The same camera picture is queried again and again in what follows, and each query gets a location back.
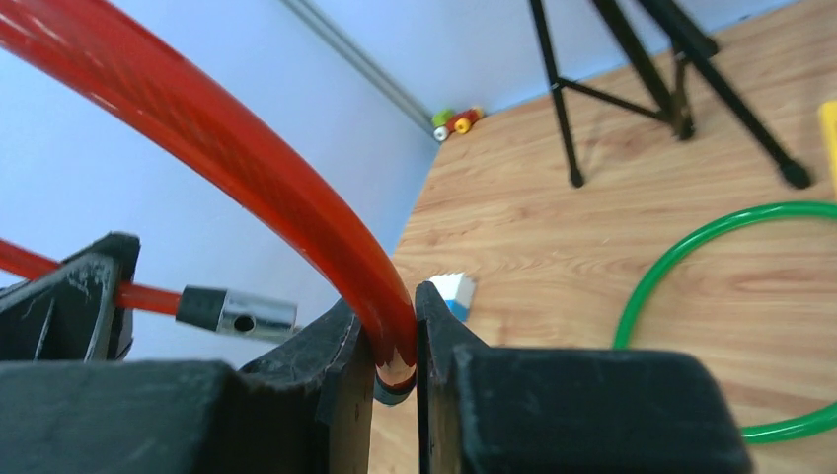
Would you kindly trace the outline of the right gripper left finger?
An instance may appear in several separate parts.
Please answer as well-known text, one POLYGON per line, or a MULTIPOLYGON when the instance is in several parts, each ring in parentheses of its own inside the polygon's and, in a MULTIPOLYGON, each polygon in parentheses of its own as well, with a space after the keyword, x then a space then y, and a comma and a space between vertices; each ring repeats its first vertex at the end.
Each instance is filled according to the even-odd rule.
POLYGON ((343 303, 241 369, 7 362, 5 473, 363 473, 374 364, 343 303))

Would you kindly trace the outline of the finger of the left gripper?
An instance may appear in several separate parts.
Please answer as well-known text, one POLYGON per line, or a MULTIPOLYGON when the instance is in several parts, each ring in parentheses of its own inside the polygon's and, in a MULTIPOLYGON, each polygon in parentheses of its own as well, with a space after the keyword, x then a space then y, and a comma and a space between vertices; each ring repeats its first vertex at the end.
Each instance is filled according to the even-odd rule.
POLYGON ((140 240, 112 232, 45 276, 1 290, 1 359, 120 360, 133 343, 133 314, 115 304, 131 282, 140 240))

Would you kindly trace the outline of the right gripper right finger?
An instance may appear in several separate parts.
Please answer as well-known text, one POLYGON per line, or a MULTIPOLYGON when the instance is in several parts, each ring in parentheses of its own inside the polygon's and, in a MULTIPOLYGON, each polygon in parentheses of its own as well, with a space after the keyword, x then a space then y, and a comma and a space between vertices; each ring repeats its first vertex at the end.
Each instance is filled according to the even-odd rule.
POLYGON ((721 389, 693 356, 491 347, 416 290, 423 473, 748 473, 721 389))

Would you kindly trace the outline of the thick red cable lock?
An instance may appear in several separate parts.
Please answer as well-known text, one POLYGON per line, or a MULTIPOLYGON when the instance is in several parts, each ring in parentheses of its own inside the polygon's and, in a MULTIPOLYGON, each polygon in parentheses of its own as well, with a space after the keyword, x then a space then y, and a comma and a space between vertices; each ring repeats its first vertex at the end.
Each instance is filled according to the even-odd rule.
POLYGON ((386 252, 278 134, 107 1, 5 1, 1 45, 131 125, 256 216, 339 292, 377 367, 377 398, 417 381, 412 301, 386 252))

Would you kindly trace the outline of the white blue block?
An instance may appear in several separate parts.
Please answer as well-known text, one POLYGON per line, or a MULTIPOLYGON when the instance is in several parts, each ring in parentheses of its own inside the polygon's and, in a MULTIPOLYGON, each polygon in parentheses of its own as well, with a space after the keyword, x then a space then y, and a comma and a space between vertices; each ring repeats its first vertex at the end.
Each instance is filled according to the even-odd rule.
POLYGON ((470 315, 476 281, 465 273, 436 275, 428 281, 436 287, 453 316, 465 323, 470 315))

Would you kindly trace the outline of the toy car red green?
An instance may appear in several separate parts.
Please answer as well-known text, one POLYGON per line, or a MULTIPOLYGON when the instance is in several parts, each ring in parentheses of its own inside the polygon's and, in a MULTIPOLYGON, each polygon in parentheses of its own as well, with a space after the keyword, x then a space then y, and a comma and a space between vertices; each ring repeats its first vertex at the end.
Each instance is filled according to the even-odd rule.
POLYGON ((485 113, 480 107, 472 107, 459 113, 445 109, 435 114, 431 120, 433 137, 437 142, 444 142, 453 133, 466 134, 484 117, 485 113))

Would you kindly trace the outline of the yellow triangular plastic piece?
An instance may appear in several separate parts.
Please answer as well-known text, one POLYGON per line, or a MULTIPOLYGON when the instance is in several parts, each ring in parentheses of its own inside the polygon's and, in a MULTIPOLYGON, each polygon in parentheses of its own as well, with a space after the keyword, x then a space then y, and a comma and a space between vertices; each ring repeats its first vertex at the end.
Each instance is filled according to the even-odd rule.
POLYGON ((836 115, 837 103, 835 100, 828 101, 819 106, 818 109, 818 123, 820 126, 821 137, 824 143, 824 150, 829 166, 829 179, 833 189, 836 192, 837 181, 837 134, 836 134, 836 115))

